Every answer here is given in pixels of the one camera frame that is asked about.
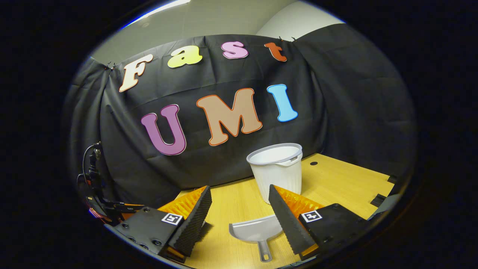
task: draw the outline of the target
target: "black fabric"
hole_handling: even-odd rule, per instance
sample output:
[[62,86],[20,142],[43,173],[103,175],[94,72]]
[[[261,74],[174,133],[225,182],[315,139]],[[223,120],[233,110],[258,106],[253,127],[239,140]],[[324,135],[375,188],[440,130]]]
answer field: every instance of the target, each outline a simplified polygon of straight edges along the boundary
[[[220,46],[231,41],[242,42],[249,55],[225,58]],[[286,62],[272,57],[264,46],[269,42],[282,48]],[[171,52],[186,45],[198,46],[203,59],[169,68]],[[124,66],[148,54],[154,58],[145,63],[140,77],[136,75],[138,84],[119,92]],[[346,24],[318,29],[294,42],[239,34],[201,36],[152,48],[111,72],[92,65],[79,74],[80,80],[91,82],[83,83],[84,90],[73,87],[68,96],[74,127],[70,163],[77,163],[87,146],[101,140],[109,178],[124,202],[159,207],[180,190],[250,177],[246,156],[278,143],[301,144],[304,157],[318,152],[399,178],[414,161],[415,126],[406,87],[387,58]],[[266,90],[274,84],[287,86],[296,119],[277,120],[277,105]],[[223,128],[228,141],[210,146],[206,115],[196,101],[216,94],[232,107],[242,88],[254,89],[263,127],[237,137]],[[156,113],[164,141],[173,143],[167,120],[160,115],[170,104],[180,108],[187,141],[185,151],[175,156],[157,151],[141,124],[143,116]]]

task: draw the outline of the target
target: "white bucket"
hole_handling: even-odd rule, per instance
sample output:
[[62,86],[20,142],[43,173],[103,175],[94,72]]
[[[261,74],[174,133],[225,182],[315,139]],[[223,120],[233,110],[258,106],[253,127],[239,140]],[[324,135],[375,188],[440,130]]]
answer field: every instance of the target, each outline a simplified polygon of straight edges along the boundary
[[302,146],[283,143],[258,149],[246,158],[256,178],[262,198],[269,203],[269,186],[274,184],[286,190],[301,193]]

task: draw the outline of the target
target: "wooden table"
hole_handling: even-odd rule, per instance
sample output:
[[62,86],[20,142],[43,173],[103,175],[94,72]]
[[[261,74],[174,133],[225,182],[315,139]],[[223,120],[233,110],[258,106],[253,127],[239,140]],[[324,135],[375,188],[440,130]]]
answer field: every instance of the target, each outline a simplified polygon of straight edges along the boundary
[[[370,204],[379,193],[388,196],[393,184],[389,176],[339,161],[321,154],[302,160],[301,195],[324,206],[340,203],[368,219],[377,209]],[[181,197],[190,191],[182,191]],[[202,242],[195,244],[185,265],[198,269],[272,269],[300,261],[285,234],[269,241],[273,260],[261,262],[257,244],[246,243],[229,234],[229,223],[244,222],[273,215],[272,207],[261,197],[254,178],[211,187],[212,205],[206,222],[214,227]]]

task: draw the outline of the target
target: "purple letter u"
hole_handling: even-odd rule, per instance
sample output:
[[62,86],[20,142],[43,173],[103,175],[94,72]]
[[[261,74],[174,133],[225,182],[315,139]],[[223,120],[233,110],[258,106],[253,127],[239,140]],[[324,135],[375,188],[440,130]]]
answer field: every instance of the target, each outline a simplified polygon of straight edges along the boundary
[[141,123],[146,127],[146,131],[152,141],[154,147],[164,155],[178,155],[186,149],[186,138],[183,129],[178,120],[179,106],[176,104],[168,105],[161,109],[161,116],[168,120],[169,127],[173,132],[174,143],[166,144],[159,133],[156,120],[158,117],[155,113],[150,113],[141,118]]

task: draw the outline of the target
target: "gray dustpan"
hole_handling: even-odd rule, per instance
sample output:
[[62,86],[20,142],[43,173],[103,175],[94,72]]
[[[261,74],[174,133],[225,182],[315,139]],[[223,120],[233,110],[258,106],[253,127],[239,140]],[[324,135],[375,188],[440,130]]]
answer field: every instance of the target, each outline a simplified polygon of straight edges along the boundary
[[270,262],[272,255],[267,241],[276,238],[282,232],[282,227],[275,215],[229,224],[229,233],[242,241],[257,243],[261,262]]

